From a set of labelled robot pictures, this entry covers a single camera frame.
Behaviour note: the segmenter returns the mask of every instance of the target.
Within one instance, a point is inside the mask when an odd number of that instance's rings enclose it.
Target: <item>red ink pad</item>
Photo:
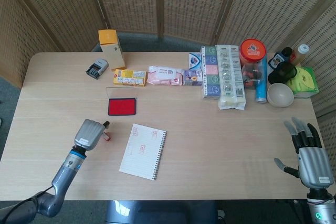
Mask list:
[[[137,101],[135,98],[115,98],[109,100],[108,115],[135,115]]]

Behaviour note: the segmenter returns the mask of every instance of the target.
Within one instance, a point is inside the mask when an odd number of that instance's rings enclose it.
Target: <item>jar lid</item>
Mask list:
[[[246,39],[240,44],[240,54],[250,62],[258,62],[266,55],[265,45],[257,39]]]

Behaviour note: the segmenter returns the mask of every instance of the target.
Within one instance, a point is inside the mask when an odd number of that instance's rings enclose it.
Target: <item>yellow box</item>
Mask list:
[[[116,69],[114,72],[113,84],[124,86],[145,86],[146,71]]]

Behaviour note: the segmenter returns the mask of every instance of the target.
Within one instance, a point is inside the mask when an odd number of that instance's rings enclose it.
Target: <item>notebook spiral binding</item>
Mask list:
[[[166,136],[167,136],[167,132],[164,132],[163,136],[162,136],[162,139],[161,139],[159,154],[158,154],[158,157],[157,157],[156,163],[155,163],[155,169],[154,169],[154,174],[153,174],[153,178],[152,178],[153,180],[156,180],[156,177],[157,177],[157,172],[159,170],[159,164],[160,164],[161,155],[162,155],[162,151],[163,151],[164,141],[166,140]]]

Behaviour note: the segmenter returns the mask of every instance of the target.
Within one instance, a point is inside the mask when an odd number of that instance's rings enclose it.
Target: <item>notebook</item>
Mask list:
[[[133,124],[120,172],[155,180],[167,131]]]

